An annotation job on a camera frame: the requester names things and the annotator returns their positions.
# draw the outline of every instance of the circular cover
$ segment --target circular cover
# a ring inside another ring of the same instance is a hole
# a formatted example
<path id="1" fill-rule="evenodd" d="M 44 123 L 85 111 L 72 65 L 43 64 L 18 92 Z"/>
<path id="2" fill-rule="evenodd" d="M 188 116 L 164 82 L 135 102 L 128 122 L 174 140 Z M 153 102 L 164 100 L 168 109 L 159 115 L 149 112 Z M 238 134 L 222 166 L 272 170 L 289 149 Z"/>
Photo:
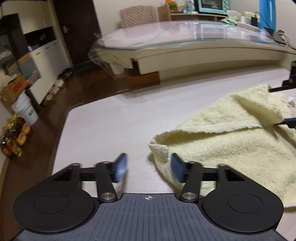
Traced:
<path id="1" fill-rule="evenodd" d="M 15 200 L 13 213 L 19 224 L 38 233 L 73 229 L 94 212 L 92 197 L 69 182 L 40 183 Z"/>
<path id="2" fill-rule="evenodd" d="M 218 226 L 238 233 L 258 233 L 275 228 L 284 207 L 271 191 L 259 185 L 226 185 L 203 200 L 206 216 Z"/>

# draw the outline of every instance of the cardboard box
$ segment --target cardboard box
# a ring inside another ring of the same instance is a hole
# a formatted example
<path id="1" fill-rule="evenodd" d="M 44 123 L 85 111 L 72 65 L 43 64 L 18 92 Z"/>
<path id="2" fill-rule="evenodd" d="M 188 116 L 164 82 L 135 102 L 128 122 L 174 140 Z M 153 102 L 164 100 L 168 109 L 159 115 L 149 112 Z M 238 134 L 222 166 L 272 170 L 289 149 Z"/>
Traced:
<path id="1" fill-rule="evenodd" d="M 21 73 L 17 74 L 0 92 L 2 101 L 7 105 L 13 104 L 26 87 L 27 82 L 23 75 Z"/>

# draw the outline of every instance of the quilted chair back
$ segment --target quilted chair back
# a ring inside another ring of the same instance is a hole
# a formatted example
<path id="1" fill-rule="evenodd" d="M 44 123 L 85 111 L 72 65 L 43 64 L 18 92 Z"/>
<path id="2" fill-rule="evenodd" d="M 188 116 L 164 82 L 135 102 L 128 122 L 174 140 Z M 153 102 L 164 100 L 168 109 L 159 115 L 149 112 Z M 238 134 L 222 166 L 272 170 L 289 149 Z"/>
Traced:
<path id="1" fill-rule="evenodd" d="M 156 8 L 153 6 L 134 6 L 120 10 L 123 28 L 157 22 Z"/>

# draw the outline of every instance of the yellow towel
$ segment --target yellow towel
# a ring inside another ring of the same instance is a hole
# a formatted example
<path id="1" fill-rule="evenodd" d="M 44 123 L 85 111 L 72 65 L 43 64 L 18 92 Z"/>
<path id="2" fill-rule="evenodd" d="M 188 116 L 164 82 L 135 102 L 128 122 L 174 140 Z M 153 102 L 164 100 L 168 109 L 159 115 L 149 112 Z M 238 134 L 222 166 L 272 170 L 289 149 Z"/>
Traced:
<path id="1" fill-rule="evenodd" d="M 156 167 L 176 187 L 170 155 L 204 167 L 227 164 L 280 197 L 285 207 L 296 206 L 296 130 L 275 126 L 295 117 L 282 93 L 268 85 L 229 94 L 175 130 L 154 137 L 149 148 Z M 203 182 L 201 194 L 214 188 Z"/>

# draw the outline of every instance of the white cabinet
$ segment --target white cabinet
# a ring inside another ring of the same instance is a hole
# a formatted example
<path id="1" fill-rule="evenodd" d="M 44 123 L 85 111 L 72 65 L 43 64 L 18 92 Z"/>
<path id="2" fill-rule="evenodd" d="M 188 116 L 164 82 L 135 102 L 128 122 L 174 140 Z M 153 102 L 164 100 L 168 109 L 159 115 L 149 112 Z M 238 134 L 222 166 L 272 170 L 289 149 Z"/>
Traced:
<path id="1" fill-rule="evenodd" d="M 68 67 L 62 55 L 59 41 L 55 40 L 31 52 L 31 56 L 41 74 L 41 78 L 30 88 L 40 104 L 54 85 L 58 75 Z"/>
<path id="2" fill-rule="evenodd" d="M 3 15 L 18 13 L 24 34 L 53 26 L 47 1 L 6 1 L 2 3 Z"/>

